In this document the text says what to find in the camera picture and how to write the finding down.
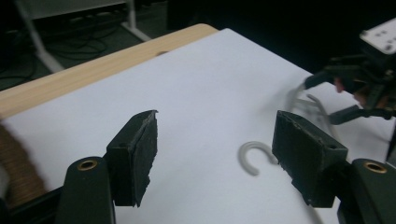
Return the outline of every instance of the metal leg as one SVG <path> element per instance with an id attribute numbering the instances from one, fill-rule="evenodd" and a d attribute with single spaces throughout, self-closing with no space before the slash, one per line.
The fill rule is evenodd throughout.
<path id="1" fill-rule="evenodd" d="M 128 7 L 128 21 L 123 22 L 121 25 L 131 32 L 133 35 L 137 36 L 143 41 L 149 41 L 151 38 L 137 29 L 136 26 L 136 11 L 134 10 L 134 0 L 126 0 L 126 5 Z"/>
<path id="2" fill-rule="evenodd" d="M 37 30 L 35 29 L 35 25 L 30 18 L 29 12 L 26 10 L 22 0 L 16 0 L 15 4 L 18 8 L 18 11 L 21 14 L 23 21 L 26 24 L 27 29 L 29 30 L 30 37 L 32 37 L 33 44 L 35 45 L 36 53 L 35 55 L 37 58 L 48 67 L 48 69 L 52 73 L 56 73 L 59 71 L 64 70 L 64 68 L 56 61 L 56 59 L 47 52 L 44 44 L 38 34 Z"/>

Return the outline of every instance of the dark floor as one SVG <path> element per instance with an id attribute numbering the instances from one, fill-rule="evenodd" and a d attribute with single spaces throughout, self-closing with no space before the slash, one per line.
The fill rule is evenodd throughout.
<path id="1" fill-rule="evenodd" d="M 166 13 L 166 1 L 142 6 L 136 12 L 137 27 L 151 38 L 171 33 L 166 28 Z M 142 43 L 120 26 L 125 19 L 125 6 L 118 6 L 66 18 L 37 20 L 35 25 L 46 49 L 63 67 L 69 68 Z M 11 60 L 0 66 L 0 91 L 51 74 L 35 56 L 25 29 L 8 31 L 7 35 L 17 44 L 12 49 Z"/>

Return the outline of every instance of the white table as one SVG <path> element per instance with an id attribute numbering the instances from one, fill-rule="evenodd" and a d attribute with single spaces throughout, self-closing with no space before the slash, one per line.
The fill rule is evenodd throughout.
<path id="1" fill-rule="evenodd" d="M 29 150 L 49 189 L 69 164 L 103 156 L 134 114 L 157 109 L 158 155 L 140 208 L 117 207 L 118 223 L 337 223 L 333 209 L 304 205 L 290 178 L 260 151 L 237 160 L 248 141 L 271 146 L 276 111 L 310 76 L 303 69 L 222 30 L 180 49 L 4 120 Z M 312 93 L 333 112 L 352 97 L 320 85 Z M 337 131 L 349 157 L 383 161 L 391 122 L 356 119 Z"/>

